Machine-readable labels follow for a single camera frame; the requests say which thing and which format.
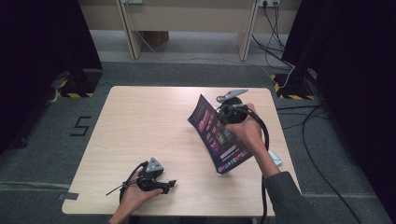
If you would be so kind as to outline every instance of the magazine cover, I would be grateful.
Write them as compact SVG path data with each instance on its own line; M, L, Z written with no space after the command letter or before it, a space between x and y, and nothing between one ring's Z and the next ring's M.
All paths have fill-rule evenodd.
M215 107L204 95L200 95L188 121L204 141L220 175L231 171L252 156L245 144L237 141L236 136L228 132L225 125L216 118Z

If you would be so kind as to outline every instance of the sleeve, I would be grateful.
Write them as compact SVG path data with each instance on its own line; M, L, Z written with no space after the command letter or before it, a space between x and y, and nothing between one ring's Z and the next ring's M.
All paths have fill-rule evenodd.
M276 215L276 223L324 223L314 207L301 195L289 172L264 180Z

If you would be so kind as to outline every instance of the black curtain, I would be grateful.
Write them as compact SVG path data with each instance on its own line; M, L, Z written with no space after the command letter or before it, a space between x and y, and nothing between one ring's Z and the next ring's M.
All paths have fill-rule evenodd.
M332 25L322 26L317 21L327 3L302 1L283 59L304 60L307 40L320 40L307 67L318 73L348 152L396 222L396 1L332 1ZM325 36L313 36L318 27Z
M64 71L102 70L77 0L1 1L0 153L27 133Z

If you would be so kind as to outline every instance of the person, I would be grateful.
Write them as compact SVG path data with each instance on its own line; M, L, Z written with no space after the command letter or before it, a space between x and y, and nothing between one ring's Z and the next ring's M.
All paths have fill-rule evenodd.
M253 104L247 107L256 113ZM251 116L236 124L227 124L226 129L243 141L256 159L264 177L264 184L276 216L276 223L324 223L314 207L297 189L289 172L280 172L262 141L262 128ZM124 192L120 206L109 223L121 223L148 199L158 196L162 189L142 191L136 184Z
M253 104L247 104L247 108L256 113ZM262 141L262 128L254 118L247 116L241 123L228 124L226 129L245 143L259 164L276 223L324 223L314 207L301 195L290 173L279 171Z

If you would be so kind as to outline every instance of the left hand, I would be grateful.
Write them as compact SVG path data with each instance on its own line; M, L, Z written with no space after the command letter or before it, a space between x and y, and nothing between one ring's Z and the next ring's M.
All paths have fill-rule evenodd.
M138 170L134 176L137 176L142 169ZM120 206L116 213L109 220L109 223L121 223L148 199L163 193L163 189L154 189L152 191L143 191L136 184L130 185L123 193Z

